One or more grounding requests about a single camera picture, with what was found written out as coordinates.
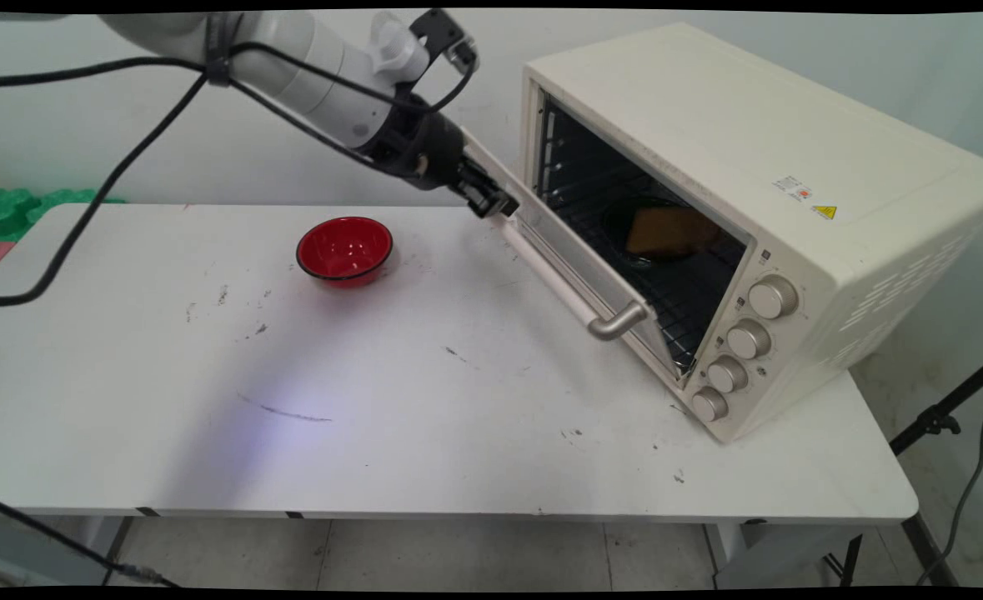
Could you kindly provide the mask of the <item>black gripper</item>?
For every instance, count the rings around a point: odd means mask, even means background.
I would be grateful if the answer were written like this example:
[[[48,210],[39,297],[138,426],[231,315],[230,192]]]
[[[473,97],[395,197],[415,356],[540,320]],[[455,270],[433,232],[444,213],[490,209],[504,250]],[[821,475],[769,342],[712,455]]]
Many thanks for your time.
[[[454,187],[480,219],[509,217],[520,202],[472,157],[464,134],[440,112],[392,112],[369,140],[369,159],[419,190]]]

